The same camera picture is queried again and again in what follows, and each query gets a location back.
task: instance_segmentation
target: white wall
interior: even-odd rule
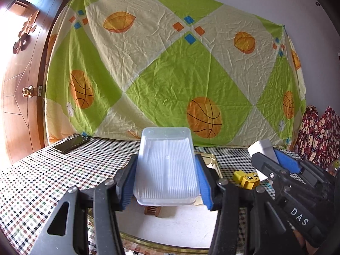
[[[302,64],[307,104],[340,115],[340,36],[317,0],[217,0],[286,25]]]

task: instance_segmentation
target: smartphone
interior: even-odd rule
[[[89,139],[84,136],[77,136],[59,145],[53,146],[52,148],[55,149],[57,152],[60,152],[61,154],[65,154],[76,148],[77,146],[87,143],[88,141]]]

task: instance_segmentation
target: yellow toy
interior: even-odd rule
[[[232,179],[237,183],[241,184],[244,189],[251,190],[260,184],[257,173],[245,173],[244,171],[236,171]]]

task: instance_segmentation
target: red cloth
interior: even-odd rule
[[[340,154],[340,117],[328,107],[319,119],[315,106],[308,106],[296,144],[302,158],[326,169]]]

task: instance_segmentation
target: gold door knob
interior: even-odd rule
[[[29,87],[23,88],[23,97],[29,97],[32,98],[34,94],[34,87],[31,85]]]

